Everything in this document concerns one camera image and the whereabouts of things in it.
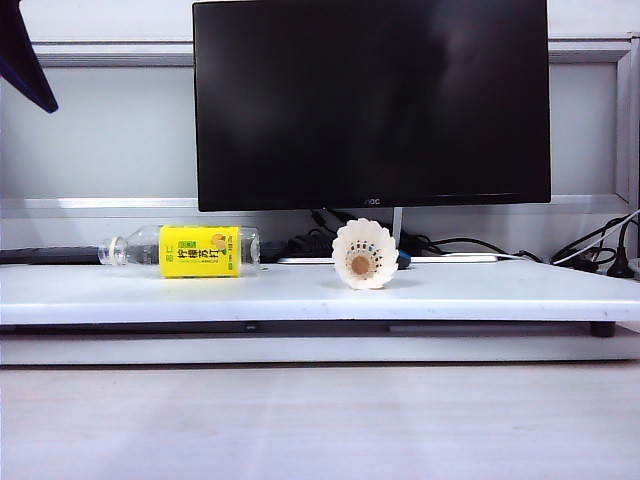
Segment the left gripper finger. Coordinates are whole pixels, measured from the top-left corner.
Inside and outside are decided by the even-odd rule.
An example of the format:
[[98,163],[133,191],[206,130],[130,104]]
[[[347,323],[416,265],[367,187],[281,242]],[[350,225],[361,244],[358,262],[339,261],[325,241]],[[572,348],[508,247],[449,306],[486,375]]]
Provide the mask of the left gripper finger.
[[1,77],[47,113],[58,104],[32,48],[19,1],[1,2]]

